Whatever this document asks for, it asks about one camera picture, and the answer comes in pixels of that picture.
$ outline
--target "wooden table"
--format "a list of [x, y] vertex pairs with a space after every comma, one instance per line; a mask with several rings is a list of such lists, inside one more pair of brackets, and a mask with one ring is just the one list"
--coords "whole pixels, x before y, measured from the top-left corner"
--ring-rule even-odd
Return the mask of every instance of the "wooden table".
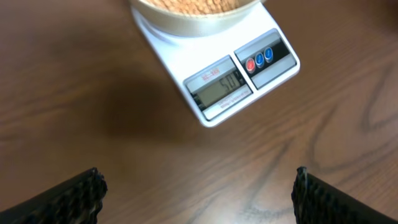
[[0, 7], [0, 210], [90, 167], [99, 223], [294, 223], [298, 166], [398, 218], [398, 5], [270, 0], [300, 73], [202, 127], [122, 0]]

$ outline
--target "scale label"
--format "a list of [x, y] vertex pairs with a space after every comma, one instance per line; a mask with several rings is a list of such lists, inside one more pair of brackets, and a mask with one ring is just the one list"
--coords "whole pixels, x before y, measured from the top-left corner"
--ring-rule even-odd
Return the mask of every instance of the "scale label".
[[226, 57], [221, 62], [216, 62], [194, 75], [194, 78], [187, 82], [187, 88], [189, 92], [195, 93], [201, 87], [209, 84], [211, 81], [233, 69], [236, 69], [235, 64], [229, 57]]
[[213, 119], [215, 116], [222, 113], [224, 110], [235, 105], [237, 102], [243, 100], [245, 97], [250, 95], [252, 91], [248, 85], [241, 86], [239, 89], [222, 98], [217, 103], [203, 111], [207, 120]]

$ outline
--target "scale platform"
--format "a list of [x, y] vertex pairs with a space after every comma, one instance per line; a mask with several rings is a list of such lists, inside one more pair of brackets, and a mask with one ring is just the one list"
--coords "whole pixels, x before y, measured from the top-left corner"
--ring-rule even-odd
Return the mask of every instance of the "scale platform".
[[167, 34], [134, 8], [132, 15], [196, 117], [209, 128], [300, 70], [299, 58], [261, 3], [232, 28], [206, 37]]

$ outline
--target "scale display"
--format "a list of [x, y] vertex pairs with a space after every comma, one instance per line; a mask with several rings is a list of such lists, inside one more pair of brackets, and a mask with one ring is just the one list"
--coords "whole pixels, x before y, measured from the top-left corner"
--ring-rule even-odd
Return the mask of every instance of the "scale display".
[[189, 78], [186, 86], [209, 120], [252, 93], [229, 56]]
[[241, 84], [235, 75], [230, 73], [223, 78], [220, 78], [209, 87], [206, 87], [204, 90], [198, 92], [197, 96], [205, 107], [209, 107], [222, 97], [238, 89], [240, 86]]

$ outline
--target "button panel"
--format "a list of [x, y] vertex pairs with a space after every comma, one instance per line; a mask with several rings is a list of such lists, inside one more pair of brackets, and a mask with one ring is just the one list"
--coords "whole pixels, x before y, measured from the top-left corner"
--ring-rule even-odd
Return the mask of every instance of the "button panel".
[[297, 64], [276, 30], [250, 41], [236, 50], [235, 55], [257, 89]]

